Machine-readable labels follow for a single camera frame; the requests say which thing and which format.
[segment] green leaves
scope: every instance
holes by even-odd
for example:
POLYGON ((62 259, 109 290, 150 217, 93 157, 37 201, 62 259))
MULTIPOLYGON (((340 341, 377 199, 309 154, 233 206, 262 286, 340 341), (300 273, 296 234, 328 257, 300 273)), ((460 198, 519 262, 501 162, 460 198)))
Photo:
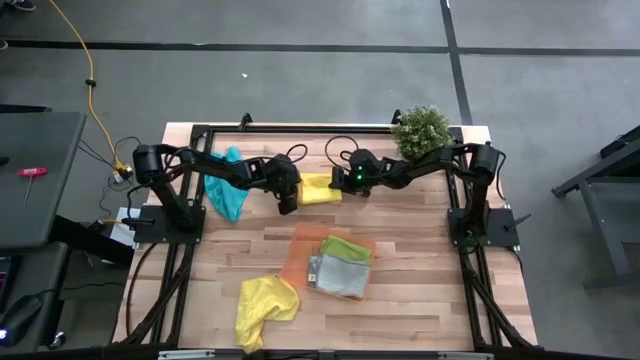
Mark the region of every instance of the green leaves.
POLYGON ((416 106, 402 114, 402 125, 391 129, 398 153, 407 160, 449 143, 449 119, 435 106, 416 106))

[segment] wooden tabletop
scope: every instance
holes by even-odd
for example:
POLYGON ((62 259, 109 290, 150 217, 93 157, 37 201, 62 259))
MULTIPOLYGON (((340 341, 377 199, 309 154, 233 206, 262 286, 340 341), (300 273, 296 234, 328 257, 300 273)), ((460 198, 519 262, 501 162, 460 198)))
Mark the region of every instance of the wooden tabletop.
MULTIPOLYGON (((163 142, 187 145, 192 125, 168 123, 163 142)), ((489 140, 485 126, 462 129, 465 142, 489 140)), ((330 137, 324 134, 216 134, 213 145, 218 152, 236 146, 243 156, 252 157, 285 153, 294 144, 304 143, 309 147, 309 154, 296 164, 300 172, 330 173, 332 165, 324 155, 324 145, 330 137)), ((371 150, 378 157, 398 157, 389 135, 353 137, 361 148, 371 150)), ((329 152, 339 160, 340 151, 352 147, 348 140, 336 140, 329 152)), ((174 185, 180 186, 180 180, 174 185)), ((194 191, 195 181, 191 188, 194 191)), ((503 205, 495 187, 491 187, 488 197, 492 207, 503 205)), ((149 203, 159 202, 151 194, 149 203)), ((267 322, 263 331, 265 348, 472 349, 460 261, 447 230, 446 211, 450 205, 443 172, 416 179, 402 190, 379 186, 372 190, 369 198, 345 194, 340 203, 301 206, 287 216, 278 214, 272 194, 252 190, 236 224, 222 219, 208 199, 203 205, 207 208, 206 223, 192 266, 180 347, 236 347, 234 326, 240 283, 279 273, 295 225, 311 222, 376 240, 377 253, 366 300, 354 303, 299 289, 301 305, 296 319, 267 322)), ((132 327, 147 313, 158 295, 167 248, 167 245, 158 245, 142 266, 133 292, 132 327)), ((136 252, 131 273, 143 250, 144 247, 136 252)), ((516 258, 502 248, 487 248, 486 252, 497 303, 520 333, 535 343, 516 258)), ((123 301, 114 341, 124 338, 124 309, 123 301)), ((165 336, 172 309, 171 303, 165 319, 165 336)), ((489 341, 486 313, 482 306, 479 311, 483 334, 489 341)))

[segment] teal cloth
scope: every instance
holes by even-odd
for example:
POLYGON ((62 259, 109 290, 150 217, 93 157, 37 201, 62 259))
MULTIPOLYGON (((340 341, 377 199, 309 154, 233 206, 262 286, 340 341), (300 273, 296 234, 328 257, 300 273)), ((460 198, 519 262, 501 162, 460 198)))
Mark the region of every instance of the teal cloth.
MULTIPOLYGON (((232 146, 227 149, 227 155, 213 154, 217 158, 225 157, 227 161, 240 161, 242 155, 237 147, 232 146)), ((231 186, 226 180, 213 176, 204 177, 204 189, 209 196, 209 200, 218 213, 231 222, 237 222, 242 215, 242 204, 249 195, 248 190, 240 190, 231 186)))

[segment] yellow towel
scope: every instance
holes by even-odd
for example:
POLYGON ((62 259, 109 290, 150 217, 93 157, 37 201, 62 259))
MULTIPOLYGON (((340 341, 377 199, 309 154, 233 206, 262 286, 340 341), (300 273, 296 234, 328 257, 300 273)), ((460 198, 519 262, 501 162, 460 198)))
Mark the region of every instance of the yellow towel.
POLYGON ((261 349, 264 321, 292 321, 299 305, 296 291, 274 275, 243 281, 236 317, 236 344, 247 354, 261 349))
POLYGON ((331 174, 300 174, 298 202, 300 205, 342 200, 342 191, 329 189, 331 174))

